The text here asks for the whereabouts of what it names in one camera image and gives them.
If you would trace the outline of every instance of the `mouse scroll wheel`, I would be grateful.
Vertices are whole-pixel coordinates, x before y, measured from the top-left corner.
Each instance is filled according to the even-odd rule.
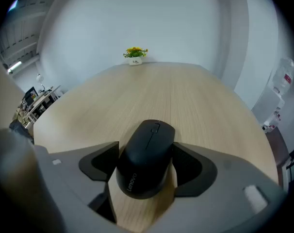
[[[152,132],[152,133],[157,133],[159,127],[160,127],[160,124],[157,124],[157,123],[154,124],[154,125],[152,126],[151,132]]]

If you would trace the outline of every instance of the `fluorescent light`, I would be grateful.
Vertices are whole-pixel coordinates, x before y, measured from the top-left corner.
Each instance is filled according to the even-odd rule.
[[[8,12],[11,11],[11,10],[13,10],[13,9],[16,7],[16,4],[17,4],[17,0],[15,0],[15,1],[13,2],[13,4],[10,6]]]
[[[14,69],[16,69],[19,65],[21,65],[22,64],[22,62],[17,62],[17,63],[15,63],[12,67],[10,67],[9,69],[8,69],[8,72],[10,72],[10,71],[12,71],[12,70],[14,70]]]

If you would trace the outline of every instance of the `wooden table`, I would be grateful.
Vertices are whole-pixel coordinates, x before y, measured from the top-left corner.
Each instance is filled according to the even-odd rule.
[[[195,65],[150,63],[107,69],[67,92],[34,125],[35,144],[49,153],[104,142],[126,145],[145,119],[172,125],[175,141],[242,157],[278,181],[267,138],[241,99],[209,71]],[[117,224],[141,232],[172,203],[176,174],[147,200],[122,193],[109,180]]]
[[[56,88],[53,88],[50,92],[48,92],[46,95],[40,95],[36,101],[34,101],[30,106],[33,106],[33,108],[26,114],[25,118],[29,118],[33,123],[36,122],[36,117],[33,115],[33,111],[42,104],[45,99],[47,99],[50,95],[53,95],[54,92],[60,88],[60,85],[57,86]]]

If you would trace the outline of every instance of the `computer mouse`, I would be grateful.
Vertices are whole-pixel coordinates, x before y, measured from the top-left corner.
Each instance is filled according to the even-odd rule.
[[[145,120],[131,136],[116,170],[120,189],[134,199],[148,199],[163,187],[172,157],[175,129],[159,120]]]

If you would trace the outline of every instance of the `small white pot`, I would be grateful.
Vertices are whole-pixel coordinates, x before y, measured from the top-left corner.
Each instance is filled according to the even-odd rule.
[[[129,58],[129,65],[130,66],[137,66],[137,65],[141,65],[143,63],[142,58],[141,57],[132,57]]]

